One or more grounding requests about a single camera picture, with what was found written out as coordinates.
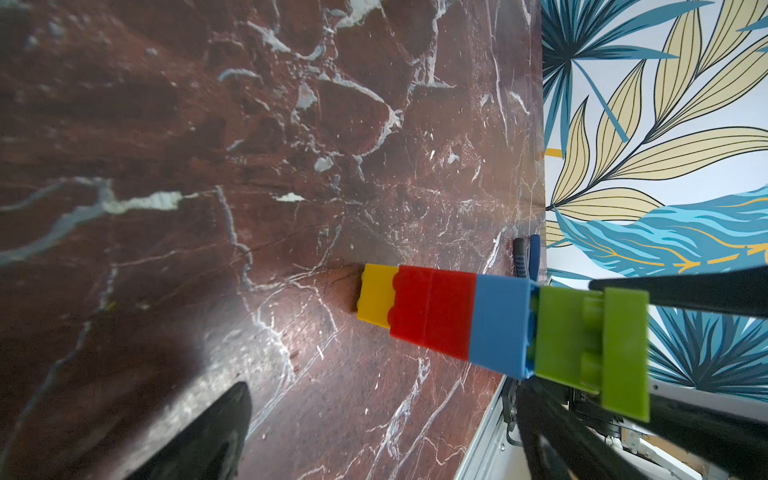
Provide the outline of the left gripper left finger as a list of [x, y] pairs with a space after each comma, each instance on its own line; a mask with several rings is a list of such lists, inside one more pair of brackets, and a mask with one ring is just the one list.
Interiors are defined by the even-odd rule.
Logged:
[[251, 414], [248, 385], [237, 382], [127, 478], [233, 479]]

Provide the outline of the red lego brick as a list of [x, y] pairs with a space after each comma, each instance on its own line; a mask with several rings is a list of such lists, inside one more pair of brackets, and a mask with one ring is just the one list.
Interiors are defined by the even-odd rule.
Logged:
[[448, 270], [431, 271], [425, 347], [453, 358], [469, 358], [477, 275]]
[[390, 335], [426, 347], [426, 326], [433, 270], [401, 266], [394, 275], [393, 306], [388, 312]]

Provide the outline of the green square lego brick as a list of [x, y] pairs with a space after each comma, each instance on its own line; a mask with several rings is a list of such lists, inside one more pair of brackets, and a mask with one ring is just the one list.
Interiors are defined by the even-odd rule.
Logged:
[[555, 286], [539, 289], [536, 376], [591, 394], [602, 387], [604, 294]]

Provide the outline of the blue lego brick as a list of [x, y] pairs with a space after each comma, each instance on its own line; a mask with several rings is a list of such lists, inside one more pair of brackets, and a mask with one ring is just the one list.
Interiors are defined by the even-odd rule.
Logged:
[[533, 375], [533, 343], [539, 286], [530, 279], [480, 275], [472, 316], [469, 362], [516, 380]]

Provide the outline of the long green lego brick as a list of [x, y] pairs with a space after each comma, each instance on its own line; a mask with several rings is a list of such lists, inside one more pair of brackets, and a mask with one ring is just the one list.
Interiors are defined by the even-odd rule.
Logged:
[[604, 290], [601, 404], [640, 422], [650, 419], [648, 303], [644, 291]]

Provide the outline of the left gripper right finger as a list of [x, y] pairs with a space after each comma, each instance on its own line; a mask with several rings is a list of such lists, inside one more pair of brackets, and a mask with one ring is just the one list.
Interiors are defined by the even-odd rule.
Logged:
[[645, 477], [571, 415], [536, 378], [517, 388], [516, 416], [533, 479]]

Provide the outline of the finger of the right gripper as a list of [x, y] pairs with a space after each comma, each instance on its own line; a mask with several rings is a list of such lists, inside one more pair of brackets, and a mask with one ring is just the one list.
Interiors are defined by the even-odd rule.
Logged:
[[[647, 390], [618, 397], [604, 391], [601, 406], [636, 421], [651, 432], [692, 452], [740, 479], [767, 477], [767, 427], [715, 410], [665, 398]], [[613, 449], [574, 427], [569, 469], [580, 479], [643, 479], [645, 476]]]
[[594, 279], [590, 290], [644, 290], [657, 306], [755, 318], [767, 317], [767, 267], [723, 273]]

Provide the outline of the yellow orange lego brick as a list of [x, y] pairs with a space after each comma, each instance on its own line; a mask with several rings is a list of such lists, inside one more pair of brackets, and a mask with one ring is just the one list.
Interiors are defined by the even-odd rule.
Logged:
[[393, 279], [399, 268], [366, 264], [361, 275], [361, 292], [357, 301], [357, 319], [389, 330], [389, 310], [395, 303]]

